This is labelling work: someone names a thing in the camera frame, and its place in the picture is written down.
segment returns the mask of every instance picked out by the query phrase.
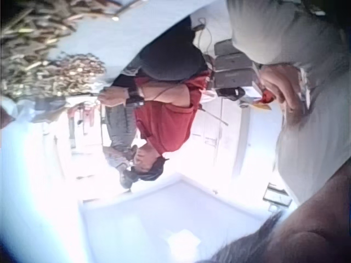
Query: gray fabric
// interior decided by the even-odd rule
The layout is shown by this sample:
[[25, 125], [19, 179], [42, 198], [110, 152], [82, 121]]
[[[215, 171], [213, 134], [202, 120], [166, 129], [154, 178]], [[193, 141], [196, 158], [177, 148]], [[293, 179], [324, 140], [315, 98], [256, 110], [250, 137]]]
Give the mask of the gray fabric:
[[[107, 131], [111, 139], [111, 147], [121, 152], [128, 152], [137, 133], [134, 108], [118, 105], [106, 107]], [[125, 157], [108, 158], [113, 167], [128, 163]]]
[[227, 0], [233, 45], [260, 64], [303, 68], [314, 86], [348, 66], [339, 30], [293, 3]]
[[310, 109], [299, 125], [283, 128], [276, 149], [278, 171], [303, 203], [351, 156], [350, 54], [336, 28], [291, 3], [228, 0], [228, 8], [237, 49], [307, 73]]

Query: person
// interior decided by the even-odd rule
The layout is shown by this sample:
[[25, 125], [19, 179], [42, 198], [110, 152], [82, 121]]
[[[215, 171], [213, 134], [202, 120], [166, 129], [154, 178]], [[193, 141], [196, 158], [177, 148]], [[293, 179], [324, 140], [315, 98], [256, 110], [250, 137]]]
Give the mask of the person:
[[[132, 180], [156, 180], [163, 172], [163, 155], [180, 149], [190, 136], [201, 90], [211, 75], [201, 51], [193, 45], [194, 38], [187, 17], [139, 53], [141, 68], [135, 77], [120, 75], [114, 84], [118, 87], [105, 88], [98, 97], [107, 107], [126, 104], [128, 89], [133, 88], [145, 101], [134, 109], [146, 143], [136, 150], [134, 166], [126, 172]], [[129, 84], [119, 85], [121, 79]]]
[[[267, 65], [261, 81], [285, 109], [276, 164], [299, 207], [203, 262], [351, 262], [350, 53], [337, 28], [291, 3], [227, 3], [233, 45]], [[306, 73], [309, 107], [285, 67]]]

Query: dark clothing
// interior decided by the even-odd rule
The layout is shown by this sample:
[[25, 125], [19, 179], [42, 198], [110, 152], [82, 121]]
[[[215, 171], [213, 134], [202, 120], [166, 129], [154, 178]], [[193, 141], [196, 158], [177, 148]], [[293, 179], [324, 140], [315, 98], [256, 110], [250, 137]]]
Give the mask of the dark clothing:
[[206, 70], [202, 52], [193, 45], [194, 38], [188, 16], [141, 50], [142, 71], [159, 81], [183, 81]]

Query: red shirt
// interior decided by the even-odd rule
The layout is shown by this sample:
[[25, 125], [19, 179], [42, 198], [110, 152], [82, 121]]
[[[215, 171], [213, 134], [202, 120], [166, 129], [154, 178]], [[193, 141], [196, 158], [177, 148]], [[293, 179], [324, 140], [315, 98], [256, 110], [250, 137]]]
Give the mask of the red shirt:
[[[146, 83], [149, 78], [136, 78], [135, 83]], [[190, 107], [177, 107], [159, 101], [146, 101], [135, 109], [135, 119], [141, 138], [147, 140], [159, 154], [178, 150], [190, 136], [196, 111], [199, 109], [201, 89], [207, 87], [210, 71], [183, 82], [190, 91]]]

